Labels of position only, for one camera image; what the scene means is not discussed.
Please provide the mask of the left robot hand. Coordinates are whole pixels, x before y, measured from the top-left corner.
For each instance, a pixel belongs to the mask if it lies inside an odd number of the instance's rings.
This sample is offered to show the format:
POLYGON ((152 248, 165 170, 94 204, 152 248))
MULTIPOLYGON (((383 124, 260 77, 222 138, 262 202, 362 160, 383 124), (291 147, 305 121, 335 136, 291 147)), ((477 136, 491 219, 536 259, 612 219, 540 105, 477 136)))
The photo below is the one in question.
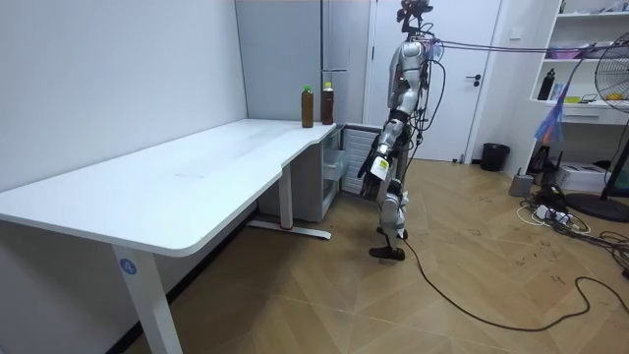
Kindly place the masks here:
POLYGON ((363 181, 360 196, 366 200, 377 199, 381 185, 387 181, 391 158, 372 147, 359 169, 357 177, 363 181))

